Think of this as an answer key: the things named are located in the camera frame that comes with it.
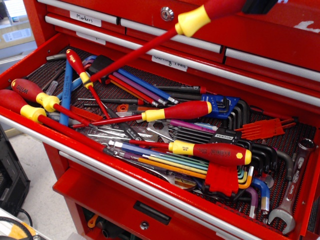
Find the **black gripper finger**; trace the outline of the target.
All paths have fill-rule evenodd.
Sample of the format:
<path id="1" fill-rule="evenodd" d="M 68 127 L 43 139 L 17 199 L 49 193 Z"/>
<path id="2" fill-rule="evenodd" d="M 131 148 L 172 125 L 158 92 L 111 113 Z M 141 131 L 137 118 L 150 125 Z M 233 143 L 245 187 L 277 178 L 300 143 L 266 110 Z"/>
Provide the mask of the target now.
<path id="1" fill-rule="evenodd" d="M 264 15 L 277 3 L 278 0 L 246 0 L 241 11 L 244 14 Z"/>

